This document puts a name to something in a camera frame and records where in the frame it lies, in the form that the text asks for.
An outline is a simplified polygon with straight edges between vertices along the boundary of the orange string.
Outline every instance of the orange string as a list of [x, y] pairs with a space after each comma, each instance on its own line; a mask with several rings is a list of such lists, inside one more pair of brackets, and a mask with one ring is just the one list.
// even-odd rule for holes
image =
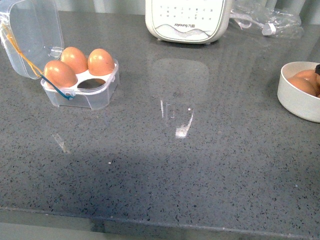
[[41, 75], [43, 74], [42, 71], [23, 54], [23, 52], [20, 50], [18, 43], [17, 43], [15, 37], [13, 36], [12, 31], [9, 29], [9, 27], [3, 23], [2, 23], [2, 26], [4, 27], [4, 30], [6, 31], [6, 38], [9, 40], [9, 42], [14, 47], [16, 52], [29, 64], [29, 66], [31, 67], [34, 74], [37, 77], [41, 77]]

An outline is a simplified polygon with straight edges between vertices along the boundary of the egg holder tray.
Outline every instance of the egg holder tray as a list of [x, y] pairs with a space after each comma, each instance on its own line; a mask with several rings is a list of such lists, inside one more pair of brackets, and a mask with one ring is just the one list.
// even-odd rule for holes
[[[56, 106], [70, 106], [90, 108], [92, 110], [103, 109], [110, 103], [110, 98], [120, 83], [119, 78], [119, 64], [114, 60], [114, 69], [112, 73], [104, 76], [94, 76], [89, 73], [89, 70], [76, 74], [77, 83], [71, 87], [60, 87], [59, 90], [67, 96], [72, 96], [70, 100], [64, 98], [52, 86], [50, 86], [44, 79], [41, 79], [41, 86], [49, 97], [51, 103]], [[105, 83], [93, 89], [81, 89], [78, 85], [88, 79], [102, 79]]]

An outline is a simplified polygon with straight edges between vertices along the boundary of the white bowl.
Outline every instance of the white bowl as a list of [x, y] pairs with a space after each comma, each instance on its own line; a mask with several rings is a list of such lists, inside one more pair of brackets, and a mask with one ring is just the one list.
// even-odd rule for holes
[[294, 115], [320, 123], [320, 98], [309, 95], [293, 86], [287, 79], [300, 71], [315, 69], [319, 63], [295, 61], [284, 65], [281, 69], [277, 96], [280, 103]]

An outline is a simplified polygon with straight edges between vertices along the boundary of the blue wire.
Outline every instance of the blue wire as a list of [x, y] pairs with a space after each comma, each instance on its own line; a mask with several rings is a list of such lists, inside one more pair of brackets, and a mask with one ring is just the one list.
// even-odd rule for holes
[[44, 75], [41, 74], [41, 77], [48, 83], [50, 84], [62, 97], [64, 97], [65, 99], [74, 99], [74, 96], [67, 96], [65, 95], [62, 91], [60, 91], [51, 81], [49, 81]]

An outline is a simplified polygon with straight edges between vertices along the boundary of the clear plastic lid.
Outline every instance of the clear plastic lid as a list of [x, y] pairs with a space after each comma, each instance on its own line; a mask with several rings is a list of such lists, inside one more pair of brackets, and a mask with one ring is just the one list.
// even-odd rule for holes
[[64, 49], [54, 0], [0, 0], [0, 37], [11, 65], [18, 74], [38, 79], [10, 43], [8, 31], [25, 57], [41, 70], [59, 59]]

